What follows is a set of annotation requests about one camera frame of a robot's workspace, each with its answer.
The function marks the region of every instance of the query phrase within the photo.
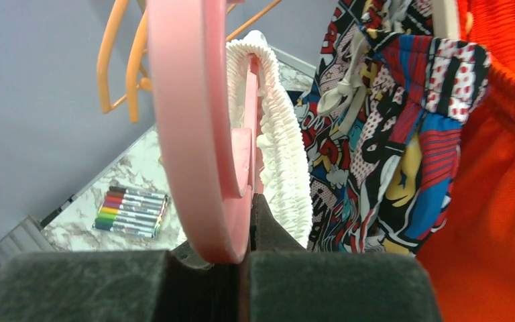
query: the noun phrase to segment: marble floor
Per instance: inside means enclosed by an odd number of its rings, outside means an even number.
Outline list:
[[[311,77],[282,63],[280,76],[283,86],[288,90],[305,91],[312,82]],[[157,133],[151,128],[42,230],[44,237],[61,252],[174,248],[180,223],[172,204],[158,239],[105,233],[91,228],[109,186],[132,186],[168,192],[166,174],[158,162],[159,155]]]

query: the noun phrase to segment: baseboard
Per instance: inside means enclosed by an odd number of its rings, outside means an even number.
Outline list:
[[[271,49],[276,53],[277,59],[280,62],[284,62],[285,64],[299,70],[307,76],[314,77],[314,72],[317,70],[316,66],[309,64],[291,54],[284,52],[283,50],[279,50],[275,47],[271,47]]]

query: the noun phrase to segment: set of markers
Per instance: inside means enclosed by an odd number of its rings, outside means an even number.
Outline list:
[[[157,238],[169,202],[164,193],[110,186],[93,228]]]

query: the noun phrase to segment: white ruffled fabric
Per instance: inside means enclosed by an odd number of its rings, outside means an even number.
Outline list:
[[[279,64],[265,36],[259,31],[226,45],[228,104],[232,127],[243,124],[245,78],[249,55],[260,61],[258,95],[262,97],[262,135],[257,147],[262,151],[264,169],[260,178],[264,196],[279,224],[304,248],[312,227],[307,157],[293,104],[281,85]],[[180,230],[177,245],[186,240]]]

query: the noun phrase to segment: gray slatted object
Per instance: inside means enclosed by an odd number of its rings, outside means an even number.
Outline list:
[[[40,225],[27,217],[0,241],[0,267],[18,254],[30,252],[55,252],[40,233]]]

